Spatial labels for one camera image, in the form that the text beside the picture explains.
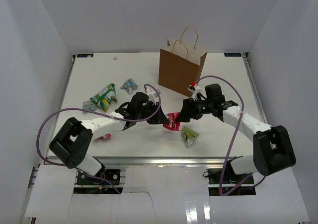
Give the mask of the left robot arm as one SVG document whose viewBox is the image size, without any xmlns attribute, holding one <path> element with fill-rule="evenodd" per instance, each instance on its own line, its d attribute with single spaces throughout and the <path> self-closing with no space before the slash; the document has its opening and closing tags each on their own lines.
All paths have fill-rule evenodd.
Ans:
<svg viewBox="0 0 318 224">
<path fill-rule="evenodd" d="M 153 94 L 137 92 L 109 118 L 102 116 L 84 121 L 69 118 L 51 141 L 49 149 L 67 168 L 77 168 L 87 173 L 93 183 L 99 184 L 105 178 L 106 168 L 87 153 L 90 143 L 104 135 L 124 131 L 143 119 L 150 125 L 169 123 Z"/>
</svg>

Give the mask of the pink red snack packet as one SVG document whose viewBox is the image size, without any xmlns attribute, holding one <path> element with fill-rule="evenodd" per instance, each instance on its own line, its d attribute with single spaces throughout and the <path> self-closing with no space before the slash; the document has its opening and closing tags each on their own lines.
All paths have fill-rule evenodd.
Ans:
<svg viewBox="0 0 318 224">
<path fill-rule="evenodd" d="M 111 137 L 111 134 L 106 134 L 101 137 L 96 138 L 95 140 L 107 140 Z"/>
</svg>

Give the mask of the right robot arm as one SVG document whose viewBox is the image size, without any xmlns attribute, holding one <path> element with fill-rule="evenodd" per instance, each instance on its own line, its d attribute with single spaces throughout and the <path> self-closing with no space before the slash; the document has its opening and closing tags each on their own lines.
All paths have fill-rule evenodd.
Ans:
<svg viewBox="0 0 318 224">
<path fill-rule="evenodd" d="M 192 95 L 183 101 L 177 122 L 187 123 L 211 114 L 238 129 L 252 142 L 251 155 L 227 161 L 224 177 L 229 183 L 237 183 L 245 173 L 258 172 L 269 176 L 296 164 L 296 156 L 285 127 L 274 127 L 243 113 L 237 103 L 225 99 L 217 83 L 205 86 L 205 96 L 196 83 L 189 85 L 188 89 Z"/>
</svg>

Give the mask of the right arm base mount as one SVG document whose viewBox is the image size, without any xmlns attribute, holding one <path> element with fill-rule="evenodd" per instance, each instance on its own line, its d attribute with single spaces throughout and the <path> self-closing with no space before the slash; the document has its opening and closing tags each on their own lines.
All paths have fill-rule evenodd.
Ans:
<svg viewBox="0 0 318 224">
<path fill-rule="evenodd" d="M 210 197 L 219 196 L 219 185 L 221 178 L 221 168 L 211 168 L 207 169 L 203 176 L 208 181 L 208 190 Z M 247 177 L 247 174 L 240 174 L 237 176 L 233 176 L 230 178 L 227 174 L 224 175 L 223 184 L 222 184 L 222 193 L 230 191 L 234 188 L 239 182 L 241 182 L 244 178 Z M 240 187 L 235 189 L 233 192 L 229 194 L 229 196 L 254 196 L 256 195 L 256 190 L 254 186 L 254 178 L 250 177 L 247 179 Z"/>
</svg>

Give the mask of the large green snack bag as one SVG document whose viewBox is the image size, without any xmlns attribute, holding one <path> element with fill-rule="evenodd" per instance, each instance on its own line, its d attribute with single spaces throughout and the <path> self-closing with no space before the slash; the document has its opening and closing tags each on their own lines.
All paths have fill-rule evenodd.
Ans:
<svg viewBox="0 0 318 224">
<path fill-rule="evenodd" d="M 100 92 L 90 98 L 90 100 L 100 109 L 107 112 L 112 102 L 117 102 L 115 84 L 110 83 Z"/>
</svg>

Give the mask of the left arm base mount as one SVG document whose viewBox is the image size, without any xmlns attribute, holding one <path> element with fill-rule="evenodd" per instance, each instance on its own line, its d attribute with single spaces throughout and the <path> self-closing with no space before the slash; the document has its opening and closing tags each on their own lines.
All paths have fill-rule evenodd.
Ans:
<svg viewBox="0 0 318 224">
<path fill-rule="evenodd" d="M 101 177 L 108 180 L 118 191 L 106 181 L 91 178 L 82 172 L 78 172 L 74 186 L 74 194 L 121 194 L 123 187 L 121 184 L 120 169 L 108 169 L 103 172 Z"/>
</svg>

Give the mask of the small green snack packet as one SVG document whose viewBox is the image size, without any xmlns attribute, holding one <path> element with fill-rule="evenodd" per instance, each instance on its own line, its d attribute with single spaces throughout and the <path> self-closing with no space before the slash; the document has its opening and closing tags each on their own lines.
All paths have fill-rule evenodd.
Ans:
<svg viewBox="0 0 318 224">
<path fill-rule="evenodd" d="M 188 128 L 187 126 L 182 127 L 180 134 L 186 148 L 191 147 L 199 137 L 199 133 Z"/>
</svg>

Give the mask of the silver blue snack packet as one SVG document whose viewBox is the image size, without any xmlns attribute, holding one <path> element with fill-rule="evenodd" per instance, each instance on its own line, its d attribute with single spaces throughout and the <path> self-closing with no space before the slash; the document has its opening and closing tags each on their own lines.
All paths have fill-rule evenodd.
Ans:
<svg viewBox="0 0 318 224">
<path fill-rule="evenodd" d="M 124 89 L 128 94 L 132 94 L 134 90 L 138 89 L 138 85 L 132 78 L 129 78 L 120 86 L 120 89 Z"/>
</svg>

